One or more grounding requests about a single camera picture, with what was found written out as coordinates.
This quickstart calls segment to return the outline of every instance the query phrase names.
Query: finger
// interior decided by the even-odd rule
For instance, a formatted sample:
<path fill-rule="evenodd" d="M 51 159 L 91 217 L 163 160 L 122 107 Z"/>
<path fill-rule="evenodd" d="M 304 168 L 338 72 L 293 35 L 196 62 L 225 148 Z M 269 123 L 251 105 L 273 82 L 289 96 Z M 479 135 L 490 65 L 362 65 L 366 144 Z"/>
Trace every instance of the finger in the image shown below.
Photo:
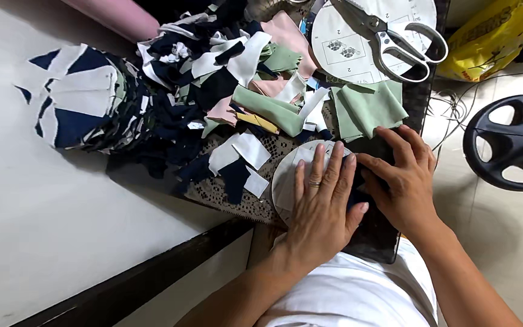
<path fill-rule="evenodd" d="M 338 182 L 332 192 L 332 204 L 341 210 L 346 210 L 348 197 L 352 191 L 352 184 L 354 183 L 354 174 L 356 171 L 356 155 L 349 154 L 344 160 L 344 167 L 340 171 Z"/>
<path fill-rule="evenodd" d="M 324 171 L 324 145 L 320 143 L 316 146 L 314 151 L 314 160 L 312 160 L 312 171 L 310 173 L 310 182 L 311 183 L 321 183 L 322 174 Z M 308 195 L 314 197 L 318 193 L 319 187 L 308 187 Z"/>
<path fill-rule="evenodd" d="M 374 198 L 374 202 L 379 208 L 384 208 L 389 203 L 389 194 L 382 189 L 381 183 L 377 177 L 366 169 L 360 171 L 360 175 L 364 178 L 365 186 L 368 194 Z"/>
<path fill-rule="evenodd" d="M 429 155 L 428 169 L 429 172 L 433 175 L 435 173 L 435 168 L 437 168 L 437 157 L 429 145 L 427 145 L 427 153 Z"/>
<path fill-rule="evenodd" d="M 366 153 L 359 153 L 357 160 L 365 167 L 373 171 L 374 174 L 389 182 L 391 178 L 396 174 L 396 167 L 389 165 L 388 162 L 381 158 L 375 158 Z"/>
<path fill-rule="evenodd" d="M 390 129 L 385 129 L 381 126 L 376 128 L 377 135 L 380 135 L 393 148 L 393 155 L 395 156 L 395 165 L 397 167 L 404 167 L 408 164 L 414 164 L 415 155 L 409 142 L 405 141 L 397 133 Z"/>
<path fill-rule="evenodd" d="M 409 142 L 413 154 L 415 155 L 415 160 L 419 167 L 426 169 L 429 166 L 429 152 L 427 152 L 427 145 L 423 142 L 423 139 L 416 131 L 410 129 L 407 125 L 399 126 L 399 132 L 401 136 Z"/>
<path fill-rule="evenodd" d="M 338 183 L 338 176 L 340 175 L 340 166 L 342 165 L 342 156 L 344 155 L 344 143 L 337 141 L 332 150 L 328 168 L 322 177 L 322 185 L 320 185 L 320 196 L 325 199 L 332 198 L 332 192 Z"/>
<path fill-rule="evenodd" d="M 364 214 L 368 211 L 368 202 L 357 203 L 352 206 L 350 211 L 346 214 L 346 233 L 348 238 L 352 237 L 352 234 L 359 227 L 360 222 L 363 220 Z"/>
<path fill-rule="evenodd" d="M 301 199 L 304 197 L 304 168 L 306 162 L 304 159 L 301 159 L 296 166 L 296 175 L 294 183 L 294 206 L 297 206 L 300 203 Z"/>

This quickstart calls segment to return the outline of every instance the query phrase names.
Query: hand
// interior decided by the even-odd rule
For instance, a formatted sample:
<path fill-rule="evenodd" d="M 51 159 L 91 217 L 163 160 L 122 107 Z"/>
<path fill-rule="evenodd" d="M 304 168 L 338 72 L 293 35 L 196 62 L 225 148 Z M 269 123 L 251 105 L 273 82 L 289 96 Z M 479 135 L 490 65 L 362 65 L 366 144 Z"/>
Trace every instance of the hand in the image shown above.
<path fill-rule="evenodd" d="M 377 127 L 377 134 L 393 148 L 395 166 L 368 154 L 358 161 L 370 169 L 361 171 L 366 187 L 377 207 L 390 223 L 408 238 L 424 233 L 425 227 L 439 220 L 433 206 L 432 179 L 437 160 L 429 145 L 407 125 L 399 133 Z M 382 189 L 374 174 L 386 181 L 389 191 Z"/>
<path fill-rule="evenodd" d="M 316 147 L 310 182 L 319 182 L 320 187 L 304 183 L 304 160 L 296 167 L 294 219 L 284 245 L 307 273 L 332 259 L 350 242 L 368 210 L 368 203 L 359 203 L 346 213 L 356 156 L 348 155 L 341 170 L 343 155 L 344 145 L 338 141 L 323 175 L 324 145 Z"/>

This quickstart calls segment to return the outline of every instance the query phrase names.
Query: black wheel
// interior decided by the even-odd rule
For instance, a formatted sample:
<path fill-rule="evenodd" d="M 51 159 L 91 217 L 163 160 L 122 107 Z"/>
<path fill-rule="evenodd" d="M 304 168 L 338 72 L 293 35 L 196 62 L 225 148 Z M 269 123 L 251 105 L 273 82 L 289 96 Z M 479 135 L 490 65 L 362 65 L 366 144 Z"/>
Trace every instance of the black wheel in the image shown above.
<path fill-rule="evenodd" d="M 489 120 L 489 114 L 508 105 L 514 108 L 510 125 Z M 487 162 L 478 154 L 478 136 L 492 148 L 492 157 Z M 486 182 L 510 191 L 523 191 L 523 183 L 503 177 L 503 171 L 510 166 L 523 169 L 523 95 L 504 98 L 481 109 L 465 130 L 463 152 L 471 169 Z"/>

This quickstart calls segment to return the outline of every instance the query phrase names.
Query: wire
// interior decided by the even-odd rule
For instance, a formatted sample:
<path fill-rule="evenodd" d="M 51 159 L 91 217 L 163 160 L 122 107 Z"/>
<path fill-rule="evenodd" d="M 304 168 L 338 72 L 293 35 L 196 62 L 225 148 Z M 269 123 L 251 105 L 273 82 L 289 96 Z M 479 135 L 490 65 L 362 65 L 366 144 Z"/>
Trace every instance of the wire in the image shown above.
<path fill-rule="evenodd" d="M 442 117 L 442 118 L 445 118 L 446 120 L 448 120 L 447 128 L 445 130 L 445 135 L 443 136 L 441 141 L 437 145 L 435 145 L 435 147 L 433 148 L 433 151 L 439 149 L 439 151 L 437 153 L 438 162 L 439 162 L 439 157 L 440 157 L 441 149 L 443 147 L 444 142 L 451 135 L 453 135 L 457 129 L 461 128 L 462 130 L 465 130 L 465 128 L 467 127 L 467 126 L 463 125 L 463 122 L 465 122 L 465 120 L 471 114 L 471 109 L 474 107 L 475 101 L 477 99 L 479 86 L 482 83 L 487 82 L 492 79 L 509 77 L 509 76 L 518 76 L 518 75 L 523 75 L 523 72 L 515 73 L 515 74 L 505 74 L 505 75 L 494 76 L 491 78 L 486 78 L 483 81 L 480 81 L 479 83 L 476 83 L 476 84 L 470 86 L 468 89 L 466 89 L 459 96 L 459 99 L 457 98 L 457 94 L 452 90 L 443 90 L 443 91 L 436 92 L 435 94 L 432 95 L 431 99 L 439 100 L 439 101 L 445 102 L 450 105 L 449 108 L 447 108 L 446 111 L 444 111 L 444 113 L 440 114 L 439 116 L 436 114 L 436 112 L 433 110 L 433 108 L 431 107 L 430 104 L 427 106 L 427 109 L 425 111 L 425 118 L 426 118 L 426 116 L 431 116 L 431 117 Z M 474 97 L 471 102 L 471 105 L 468 108 L 467 105 L 465 104 L 465 102 L 462 101 L 462 99 L 463 99 L 463 96 L 465 96 L 465 94 L 467 94 L 474 87 L 475 87 Z M 438 96 L 440 94 L 447 94 L 449 96 L 449 99 L 439 98 Z M 451 122 L 457 122 L 457 125 L 452 130 L 450 130 Z M 507 134 L 507 133 L 500 133 L 500 132 L 495 132 L 495 131 L 492 131 L 492 133 L 505 134 L 505 135 L 511 135 L 511 136 L 523 136 L 523 135 L 519 135 L 519 134 Z"/>

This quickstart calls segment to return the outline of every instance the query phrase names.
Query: tile floor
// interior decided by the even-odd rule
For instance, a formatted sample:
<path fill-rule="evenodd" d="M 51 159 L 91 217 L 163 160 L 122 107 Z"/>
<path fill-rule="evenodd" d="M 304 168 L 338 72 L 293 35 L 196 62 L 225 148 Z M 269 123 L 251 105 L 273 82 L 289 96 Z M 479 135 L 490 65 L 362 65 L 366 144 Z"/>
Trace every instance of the tile floor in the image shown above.
<path fill-rule="evenodd" d="M 466 122 L 485 105 L 511 95 L 523 94 L 523 64 L 513 64 L 496 78 L 479 86 L 478 96 Z M 437 80 L 435 91 L 450 88 L 461 94 L 471 84 Z M 474 90 L 463 97 L 471 107 Z M 432 100 L 434 112 L 442 113 L 446 104 Z M 506 121 L 511 111 L 495 112 L 492 120 Z M 423 138 L 434 147 L 445 134 L 447 120 L 427 117 Z M 459 129 L 443 143 L 434 178 L 434 200 L 437 211 L 462 242 L 469 256 L 507 304 L 523 322 L 523 192 L 498 189 L 481 180 L 469 168 L 462 152 L 463 130 Z M 490 148 L 478 143 L 483 158 Z M 506 172 L 518 181 L 523 171 Z"/>

